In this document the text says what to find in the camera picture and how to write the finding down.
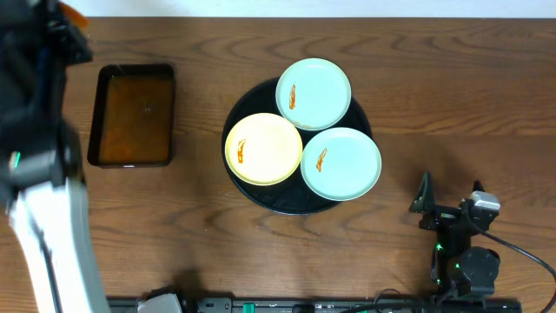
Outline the yellow plate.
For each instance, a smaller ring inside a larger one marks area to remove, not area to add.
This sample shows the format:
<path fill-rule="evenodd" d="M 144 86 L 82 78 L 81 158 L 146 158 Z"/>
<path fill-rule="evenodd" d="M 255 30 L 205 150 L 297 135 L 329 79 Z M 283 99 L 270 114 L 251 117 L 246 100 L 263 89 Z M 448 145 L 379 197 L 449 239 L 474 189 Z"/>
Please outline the yellow plate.
<path fill-rule="evenodd" d="M 301 162 L 301 135 L 291 122 L 271 113 L 256 113 L 236 123 L 225 137 L 224 158 L 244 183 L 278 184 Z"/>

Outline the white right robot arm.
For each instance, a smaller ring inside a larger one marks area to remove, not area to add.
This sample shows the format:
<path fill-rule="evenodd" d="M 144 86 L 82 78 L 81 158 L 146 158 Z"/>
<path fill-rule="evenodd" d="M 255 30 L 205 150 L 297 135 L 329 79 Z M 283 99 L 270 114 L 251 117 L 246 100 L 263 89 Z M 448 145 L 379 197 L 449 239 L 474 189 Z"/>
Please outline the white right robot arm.
<path fill-rule="evenodd" d="M 473 246 L 472 237 L 488 230 L 499 215 L 498 198 L 485 192 L 480 181 L 475 181 L 471 195 L 457 207 L 437 204 L 433 180 L 427 172 L 409 211 L 422 215 L 421 229 L 436 233 L 431 280 L 437 283 L 438 291 L 432 296 L 433 303 L 475 302 L 491 296 L 499 274 L 500 256 L 493 250 Z"/>

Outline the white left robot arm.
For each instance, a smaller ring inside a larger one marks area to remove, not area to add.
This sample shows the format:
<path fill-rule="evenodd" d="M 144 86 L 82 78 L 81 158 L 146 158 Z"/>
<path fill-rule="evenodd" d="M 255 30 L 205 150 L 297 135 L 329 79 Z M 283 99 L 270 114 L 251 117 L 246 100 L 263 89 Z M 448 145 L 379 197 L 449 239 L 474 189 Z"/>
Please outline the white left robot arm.
<path fill-rule="evenodd" d="M 89 233 L 77 133 L 63 119 L 66 70 L 92 58 L 59 1 L 1 4 L 1 199 L 42 312 L 106 312 Z"/>

